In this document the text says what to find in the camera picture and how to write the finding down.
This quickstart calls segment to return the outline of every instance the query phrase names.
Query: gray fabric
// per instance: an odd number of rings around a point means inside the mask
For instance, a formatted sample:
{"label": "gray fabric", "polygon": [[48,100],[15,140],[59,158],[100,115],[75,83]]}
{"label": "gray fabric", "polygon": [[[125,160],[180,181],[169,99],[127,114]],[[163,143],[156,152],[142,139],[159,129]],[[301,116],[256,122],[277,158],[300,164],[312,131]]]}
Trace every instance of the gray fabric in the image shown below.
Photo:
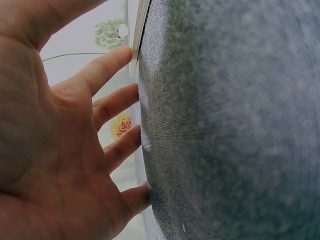
{"label": "gray fabric", "polygon": [[318,0],[151,0],[139,94],[158,239],[320,239],[319,16]]}

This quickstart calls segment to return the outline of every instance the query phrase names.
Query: finger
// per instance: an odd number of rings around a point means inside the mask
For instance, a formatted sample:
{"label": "finger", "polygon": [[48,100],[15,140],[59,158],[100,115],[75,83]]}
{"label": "finger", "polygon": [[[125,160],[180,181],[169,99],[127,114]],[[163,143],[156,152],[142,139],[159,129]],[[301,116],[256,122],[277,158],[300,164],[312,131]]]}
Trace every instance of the finger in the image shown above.
{"label": "finger", "polygon": [[134,83],[95,101],[92,105],[93,122],[96,130],[99,131],[103,124],[138,102],[138,100],[138,84]]}
{"label": "finger", "polygon": [[130,218],[141,213],[150,205],[150,194],[147,182],[142,183],[138,187],[125,190],[121,194],[130,209]]}
{"label": "finger", "polygon": [[120,46],[100,56],[66,80],[70,87],[80,86],[94,96],[99,89],[131,60],[131,49]]}
{"label": "finger", "polygon": [[[10,0],[1,4],[13,20],[8,21],[13,25],[10,32],[27,37],[39,49],[52,34],[103,2],[105,0]],[[19,32],[21,29],[25,31],[24,36]]]}
{"label": "finger", "polygon": [[140,126],[136,125],[123,133],[115,142],[103,149],[110,174],[140,147],[140,133]]}

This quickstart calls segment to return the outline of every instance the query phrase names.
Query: palm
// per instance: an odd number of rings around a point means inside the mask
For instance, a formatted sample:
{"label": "palm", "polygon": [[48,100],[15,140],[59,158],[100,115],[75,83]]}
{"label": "palm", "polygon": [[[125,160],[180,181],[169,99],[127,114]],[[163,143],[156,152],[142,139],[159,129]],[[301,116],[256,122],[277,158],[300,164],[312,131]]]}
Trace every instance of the palm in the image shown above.
{"label": "palm", "polygon": [[129,62],[130,50],[118,48],[50,88],[37,46],[9,33],[0,34],[0,46],[0,232],[6,239],[115,237],[148,205],[146,185],[121,193],[110,178],[139,147],[140,128],[106,148],[97,132],[138,100],[138,88],[94,103],[92,96]]}

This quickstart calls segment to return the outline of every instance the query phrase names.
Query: skin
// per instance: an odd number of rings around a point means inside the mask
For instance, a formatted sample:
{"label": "skin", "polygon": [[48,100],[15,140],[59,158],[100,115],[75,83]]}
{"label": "skin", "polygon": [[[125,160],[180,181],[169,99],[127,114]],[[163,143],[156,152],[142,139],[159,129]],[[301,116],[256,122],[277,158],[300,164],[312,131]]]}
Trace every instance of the skin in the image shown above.
{"label": "skin", "polygon": [[0,238],[113,239],[149,206],[147,184],[110,178],[141,144],[134,126],[103,148],[101,126],[138,101],[136,84],[92,103],[131,60],[123,46],[50,87],[39,51],[102,0],[0,0]]}

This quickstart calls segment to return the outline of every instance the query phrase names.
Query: flower stem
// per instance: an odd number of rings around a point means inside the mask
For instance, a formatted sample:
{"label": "flower stem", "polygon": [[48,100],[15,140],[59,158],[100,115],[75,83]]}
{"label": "flower stem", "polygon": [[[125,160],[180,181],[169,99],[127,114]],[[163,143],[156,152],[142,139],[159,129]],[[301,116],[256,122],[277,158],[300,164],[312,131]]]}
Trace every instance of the flower stem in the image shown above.
{"label": "flower stem", "polygon": [[79,53],[67,53],[67,54],[61,54],[58,56],[53,56],[53,57],[49,57],[46,59],[43,59],[42,62],[46,62],[52,59],[57,59],[60,57],[64,57],[64,56],[74,56],[74,55],[104,55],[106,54],[105,52],[79,52]]}

